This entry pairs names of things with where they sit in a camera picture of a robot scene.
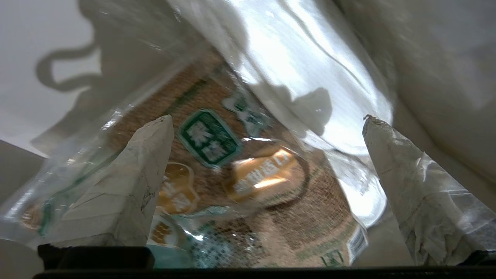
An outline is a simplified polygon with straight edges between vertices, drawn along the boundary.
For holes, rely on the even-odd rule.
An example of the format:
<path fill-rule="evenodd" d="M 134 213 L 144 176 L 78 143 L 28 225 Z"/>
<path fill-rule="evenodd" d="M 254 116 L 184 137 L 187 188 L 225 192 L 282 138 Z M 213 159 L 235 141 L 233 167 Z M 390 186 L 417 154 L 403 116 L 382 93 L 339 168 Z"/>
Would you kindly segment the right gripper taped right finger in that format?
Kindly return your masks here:
<path fill-rule="evenodd" d="M 390 124 L 362 134 L 415 265 L 495 265 L 495 212 Z"/>

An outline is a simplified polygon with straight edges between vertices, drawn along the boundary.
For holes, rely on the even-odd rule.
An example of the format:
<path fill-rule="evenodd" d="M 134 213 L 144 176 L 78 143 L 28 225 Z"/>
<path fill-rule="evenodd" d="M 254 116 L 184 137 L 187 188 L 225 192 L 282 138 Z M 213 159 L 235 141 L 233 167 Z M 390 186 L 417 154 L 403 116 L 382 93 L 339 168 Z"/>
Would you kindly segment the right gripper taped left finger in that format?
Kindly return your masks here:
<path fill-rule="evenodd" d="M 44 268 L 152 268 L 146 243 L 173 140 L 171 116 L 139 128 L 38 247 Z"/>

